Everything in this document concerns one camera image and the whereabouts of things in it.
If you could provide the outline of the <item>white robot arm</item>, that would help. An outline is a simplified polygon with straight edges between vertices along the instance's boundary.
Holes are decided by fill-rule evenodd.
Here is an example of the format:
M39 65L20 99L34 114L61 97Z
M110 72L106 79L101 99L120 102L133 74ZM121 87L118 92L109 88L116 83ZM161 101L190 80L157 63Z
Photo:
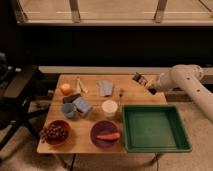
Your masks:
M198 65L175 65L150 80L145 88L152 93L182 89L213 124L213 93L201 84L203 76L204 71Z

